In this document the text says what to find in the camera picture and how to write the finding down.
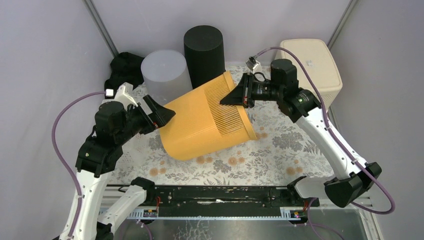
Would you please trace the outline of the yellow plastic waste basket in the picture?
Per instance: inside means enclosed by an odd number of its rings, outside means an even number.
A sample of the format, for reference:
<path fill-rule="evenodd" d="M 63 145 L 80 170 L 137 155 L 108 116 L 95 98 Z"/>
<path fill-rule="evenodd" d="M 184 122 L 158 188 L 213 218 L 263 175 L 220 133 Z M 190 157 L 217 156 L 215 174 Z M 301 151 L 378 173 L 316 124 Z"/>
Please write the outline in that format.
<path fill-rule="evenodd" d="M 226 71 L 165 104 L 175 112 L 159 130 L 170 157 L 187 161 L 257 139 L 242 106 L 220 104 L 234 88 L 232 76 Z"/>

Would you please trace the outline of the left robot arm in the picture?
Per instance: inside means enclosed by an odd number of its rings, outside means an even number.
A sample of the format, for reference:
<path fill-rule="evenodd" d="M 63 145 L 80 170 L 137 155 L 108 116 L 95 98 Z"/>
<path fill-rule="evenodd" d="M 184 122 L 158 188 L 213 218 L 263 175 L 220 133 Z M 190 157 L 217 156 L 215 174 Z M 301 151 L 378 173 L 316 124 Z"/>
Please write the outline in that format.
<path fill-rule="evenodd" d="M 75 170 L 70 175 L 75 184 L 68 219 L 61 240 L 111 240 L 119 226 L 139 205 L 157 204 L 155 183 L 143 177 L 133 179 L 107 211 L 100 213 L 102 199 L 123 146 L 136 135 L 147 135 L 164 127 L 175 112 L 144 98 L 150 113 L 139 103 L 111 100 L 100 105 L 95 124 L 80 147 Z"/>

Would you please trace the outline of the cream large container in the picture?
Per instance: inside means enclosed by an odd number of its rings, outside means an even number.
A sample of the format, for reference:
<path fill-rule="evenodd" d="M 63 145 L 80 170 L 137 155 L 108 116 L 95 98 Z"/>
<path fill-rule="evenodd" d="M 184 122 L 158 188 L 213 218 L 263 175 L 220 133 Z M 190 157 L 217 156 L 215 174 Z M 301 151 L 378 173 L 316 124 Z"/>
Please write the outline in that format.
<path fill-rule="evenodd" d="M 279 46 L 292 52 L 301 61 L 328 111 L 343 83 L 327 44 L 320 39 L 297 38 L 283 40 Z"/>

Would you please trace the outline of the white perforated basket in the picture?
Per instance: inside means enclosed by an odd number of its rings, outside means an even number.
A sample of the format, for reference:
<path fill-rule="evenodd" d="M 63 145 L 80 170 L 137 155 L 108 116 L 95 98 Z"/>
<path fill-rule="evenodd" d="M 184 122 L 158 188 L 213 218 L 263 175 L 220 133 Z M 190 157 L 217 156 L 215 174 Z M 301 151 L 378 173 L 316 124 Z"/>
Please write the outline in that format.
<path fill-rule="evenodd" d="M 104 164 L 107 166 L 116 165 L 121 157 L 123 157 L 126 162 L 132 163 L 133 161 L 130 159 L 131 155 L 137 151 L 136 140 L 142 135 L 144 134 L 136 134 L 125 144 L 102 144 L 99 142 Z"/>

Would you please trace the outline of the black round bucket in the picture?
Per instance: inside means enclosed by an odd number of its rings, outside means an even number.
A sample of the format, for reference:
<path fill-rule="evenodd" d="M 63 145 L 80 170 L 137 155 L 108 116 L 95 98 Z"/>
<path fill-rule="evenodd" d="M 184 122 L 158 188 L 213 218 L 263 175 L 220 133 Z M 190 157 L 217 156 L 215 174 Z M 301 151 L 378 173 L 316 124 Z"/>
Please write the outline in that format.
<path fill-rule="evenodd" d="M 192 27 L 184 34 L 183 46 L 194 89 L 226 71 L 224 39 L 216 27 L 210 25 Z"/>

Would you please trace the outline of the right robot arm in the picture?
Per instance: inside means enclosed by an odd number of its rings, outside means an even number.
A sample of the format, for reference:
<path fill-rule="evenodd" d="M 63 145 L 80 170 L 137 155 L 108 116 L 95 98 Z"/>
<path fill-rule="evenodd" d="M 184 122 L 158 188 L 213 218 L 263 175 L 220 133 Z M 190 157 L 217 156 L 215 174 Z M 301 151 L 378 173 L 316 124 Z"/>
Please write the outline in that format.
<path fill-rule="evenodd" d="M 299 86 L 297 68 L 288 59 L 277 59 L 270 66 L 270 79 L 259 81 L 254 73 L 244 73 L 238 85 L 220 104 L 252 108 L 256 101 L 273 101 L 278 109 L 297 124 L 316 144 L 333 169 L 332 177 L 300 177 L 289 184 L 287 201 L 301 205 L 309 198 L 327 197 L 344 208 L 373 185 L 382 168 L 368 163 L 347 144 L 325 120 L 322 105 L 315 95 Z"/>

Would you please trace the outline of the grey bucket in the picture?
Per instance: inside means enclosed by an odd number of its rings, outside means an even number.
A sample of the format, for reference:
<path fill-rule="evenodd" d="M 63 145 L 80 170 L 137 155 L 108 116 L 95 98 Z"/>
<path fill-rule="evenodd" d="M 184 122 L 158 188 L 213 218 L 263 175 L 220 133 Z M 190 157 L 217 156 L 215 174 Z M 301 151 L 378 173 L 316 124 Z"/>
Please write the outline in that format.
<path fill-rule="evenodd" d="M 157 50 L 141 62 L 147 93 L 160 105 L 193 90 L 185 57 L 176 50 Z"/>

